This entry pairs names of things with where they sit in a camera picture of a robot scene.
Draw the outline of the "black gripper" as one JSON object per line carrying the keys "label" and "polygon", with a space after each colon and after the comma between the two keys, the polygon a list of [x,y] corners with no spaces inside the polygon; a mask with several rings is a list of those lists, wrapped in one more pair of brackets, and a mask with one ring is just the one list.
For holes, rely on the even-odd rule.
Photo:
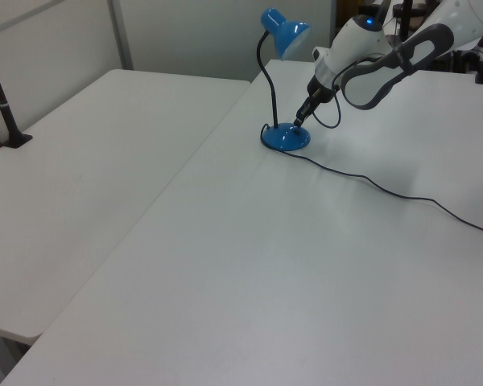
{"label": "black gripper", "polygon": [[296,112],[294,125],[301,127],[303,123],[315,112],[316,108],[333,99],[333,90],[321,84],[313,76],[307,86],[308,97]]}

